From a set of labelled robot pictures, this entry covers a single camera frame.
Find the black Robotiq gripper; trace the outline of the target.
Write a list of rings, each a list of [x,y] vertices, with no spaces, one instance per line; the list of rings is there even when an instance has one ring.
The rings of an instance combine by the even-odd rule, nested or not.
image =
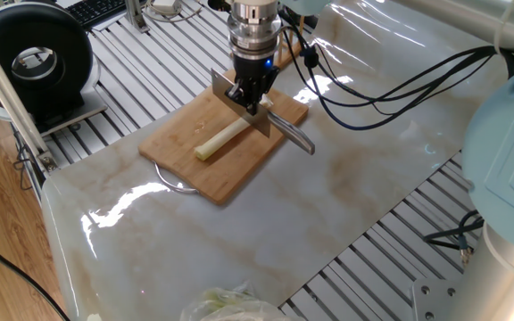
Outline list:
[[[262,96],[269,92],[280,68],[273,63],[274,56],[249,60],[233,56],[236,82],[225,91],[228,99],[239,105],[246,105],[251,115],[257,113]]]

